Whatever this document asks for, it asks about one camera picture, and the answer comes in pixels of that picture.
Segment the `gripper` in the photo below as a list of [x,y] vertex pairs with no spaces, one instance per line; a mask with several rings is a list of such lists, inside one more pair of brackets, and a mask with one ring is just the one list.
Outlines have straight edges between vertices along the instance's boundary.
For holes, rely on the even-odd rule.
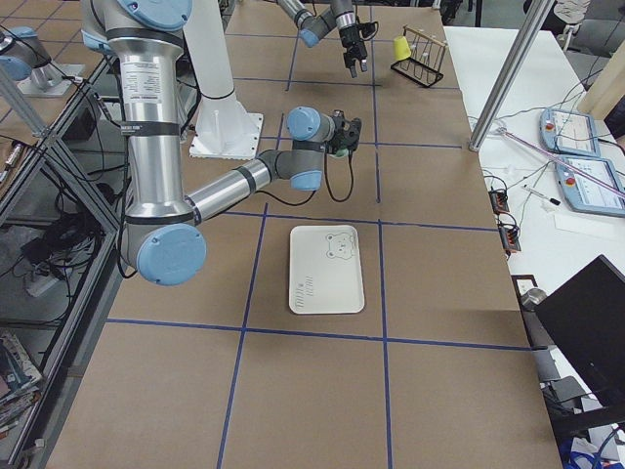
[[349,26],[339,29],[339,35],[342,46],[345,49],[343,54],[344,64],[348,66],[347,69],[351,78],[356,78],[357,73],[355,66],[360,65],[361,72],[368,70],[367,65],[367,51],[364,41],[361,39],[358,31],[357,24],[351,24]]
[[348,149],[349,125],[341,121],[335,125],[332,137],[326,143],[326,153],[335,152],[338,149]]

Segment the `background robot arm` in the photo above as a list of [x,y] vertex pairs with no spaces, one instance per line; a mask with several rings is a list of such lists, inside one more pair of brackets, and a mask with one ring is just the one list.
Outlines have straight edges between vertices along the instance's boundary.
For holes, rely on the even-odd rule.
[[28,26],[1,32],[1,67],[30,97],[54,98],[64,95],[80,75],[84,64],[59,64],[52,59],[37,33]]

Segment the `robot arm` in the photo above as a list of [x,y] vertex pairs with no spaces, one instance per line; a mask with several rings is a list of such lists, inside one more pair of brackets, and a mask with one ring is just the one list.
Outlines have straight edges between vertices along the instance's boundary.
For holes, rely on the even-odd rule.
[[[340,110],[296,107],[287,116],[288,151],[255,150],[263,118],[245,110],[233,87],[220,10],[214,1],[85,1],[84,43],[120,63],[122,121],[133,198],[119,239],[123,260],[146,280],[177,285],[201,269],[206,241],[199,225],[271,182],[299,191],[321,183],[329,154],[352,154],[361,122]],[[189,53],[199,88],[195,143],[203,155],[241,165],[185,194],[176,63]]]
[[308,48],[315,47],[327,34],[337,29],[345,49],[345,68],[351,77],[357,77],[357,65],[362,72],[367,71],[365,40],[376,31],[376,26],[359,20],[352,1],[331,1],[320,15],[312,13],[301,1],[277,0],[276,3],[296,25],[299,37]]

